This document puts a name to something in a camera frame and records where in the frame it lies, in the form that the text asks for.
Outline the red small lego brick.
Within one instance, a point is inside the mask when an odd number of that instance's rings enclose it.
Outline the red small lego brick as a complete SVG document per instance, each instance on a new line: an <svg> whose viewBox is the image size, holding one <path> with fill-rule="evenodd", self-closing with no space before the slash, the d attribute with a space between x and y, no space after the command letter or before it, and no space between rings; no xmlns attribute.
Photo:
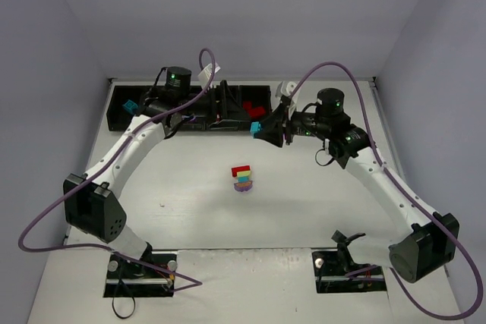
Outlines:
<svg viewBox="0 0 486 324"><path fill-rule="evenodd" d="M253 107L253 104L252 102L243 102L242 103L242 107L243 109L248 113L248 114L251 114L254 112L254 107Z"/></svg>

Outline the small teal lego brick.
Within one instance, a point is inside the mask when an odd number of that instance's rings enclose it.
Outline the small teal lego brick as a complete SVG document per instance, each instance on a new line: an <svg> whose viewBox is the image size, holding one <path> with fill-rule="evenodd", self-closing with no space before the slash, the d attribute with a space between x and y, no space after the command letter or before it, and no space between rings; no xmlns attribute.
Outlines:
<svg viewBox="0 0 486 324"><path fill-rule="evenodd" d="M250 126L250 134L254 139L258 138L259 133L262 131L262 126L259 121L254 121Z"/></svg>

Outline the red curved lego brick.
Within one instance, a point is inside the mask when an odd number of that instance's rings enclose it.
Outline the red curved lego brick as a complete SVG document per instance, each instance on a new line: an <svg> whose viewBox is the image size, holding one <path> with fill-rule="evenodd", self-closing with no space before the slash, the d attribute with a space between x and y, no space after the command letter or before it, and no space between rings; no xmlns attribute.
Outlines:
<svg viewBox="0 0 486 324"><path fill-rule="evenodd" d="M258 106L248 109L248 114L252 120L257 120L266 115L266 109L263 106Z"/></svg>

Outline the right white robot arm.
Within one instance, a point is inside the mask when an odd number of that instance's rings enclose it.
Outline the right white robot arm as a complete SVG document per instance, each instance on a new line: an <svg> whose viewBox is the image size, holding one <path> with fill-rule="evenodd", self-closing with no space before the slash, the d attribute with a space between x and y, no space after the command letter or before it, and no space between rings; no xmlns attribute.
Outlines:
<svg viewBox="0 0 486 324"><path fill-rule="evenodd" d="M453 259L459 222L418 198L409 200L411 194L404 183L378 162L377 148L371 145L367 132L351 122L343 106L344 94L335 88L318 92L313 113L292 111L290 99L282 96L272 114L252 123L251 135L277 147L292 143L295 136L321 140L331 160L365 187L396 227L389 238L365 233L347 237L335 231L332 239L344 270L351 273L365 264L386 266L414 283Z"/></svg>

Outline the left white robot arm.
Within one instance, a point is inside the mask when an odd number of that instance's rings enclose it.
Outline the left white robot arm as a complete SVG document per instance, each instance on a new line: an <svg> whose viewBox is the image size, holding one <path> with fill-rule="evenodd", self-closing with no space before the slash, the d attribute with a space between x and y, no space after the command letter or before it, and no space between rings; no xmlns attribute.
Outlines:
<svg viewBox="0 0 486 324"><path fill-rule="evenodd" d="M69 175L64 183L66 222L103 242L130 260L149 263L152 246L128 226L118 201L128 179L159 143L175 136L191 121L208 126L220 123L232 98L227 82L212 86L218 65L207 65L198 75L202 90L191 91L191 71L176 66L162 68L164 85L154 83L142 96L122 136L81 176Z"/></svg>

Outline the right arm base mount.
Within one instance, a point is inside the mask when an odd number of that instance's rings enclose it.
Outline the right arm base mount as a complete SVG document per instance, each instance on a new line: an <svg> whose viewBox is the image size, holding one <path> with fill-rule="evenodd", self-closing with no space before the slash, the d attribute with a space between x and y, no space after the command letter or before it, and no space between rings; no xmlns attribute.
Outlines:
<svg viewBox="0 0 486 324"><path fill-rule="evenodd" d="M383 269L370 264L355 263L347 248L364 233L346 237L335 231L332 239L335 248L311 251L315 288L318 294L365 294L386 292Z"/></svg>

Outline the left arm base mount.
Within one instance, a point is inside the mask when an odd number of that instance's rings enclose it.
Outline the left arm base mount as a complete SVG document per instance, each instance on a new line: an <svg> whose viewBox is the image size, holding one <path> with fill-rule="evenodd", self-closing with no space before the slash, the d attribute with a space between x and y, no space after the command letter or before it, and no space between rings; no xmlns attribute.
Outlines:
<svg viewBox="0 0 486 324"><path fill-rule="evenodd" d="M105 298L155 298L174 295L175 277L130 263L115 254L109 257L103 296Z"/></svg>

